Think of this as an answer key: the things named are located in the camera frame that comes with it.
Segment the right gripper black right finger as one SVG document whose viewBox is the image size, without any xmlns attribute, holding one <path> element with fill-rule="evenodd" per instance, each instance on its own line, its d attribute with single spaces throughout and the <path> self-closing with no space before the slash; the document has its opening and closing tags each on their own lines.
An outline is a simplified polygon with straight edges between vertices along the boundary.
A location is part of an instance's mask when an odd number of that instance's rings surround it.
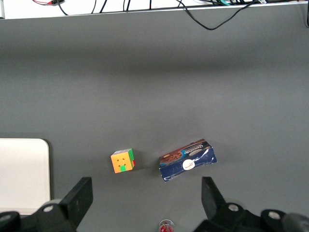
<svg viewBox="0 0 309 232">
<path fill-rule="evenodd" d="M 207 219 L 196 232 L 250 232 L 243 224 L 246 211 L 238 204 L 227 203 L 211 177 L 202 178 L 201 201 Z"/>
</svg>

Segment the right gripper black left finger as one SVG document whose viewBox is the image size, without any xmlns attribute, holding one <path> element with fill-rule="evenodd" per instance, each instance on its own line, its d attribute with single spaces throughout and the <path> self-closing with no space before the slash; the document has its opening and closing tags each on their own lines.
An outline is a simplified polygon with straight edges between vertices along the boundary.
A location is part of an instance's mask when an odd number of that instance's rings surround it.
<svg viewBox="0 0 309 232">
<path fill-rule="evenodd" d="M 36 212 L 37 231 L 77 231 L 92 202 L 92 178 L 83 177 L 60 202 L 46 203 Z"/>
</svg>

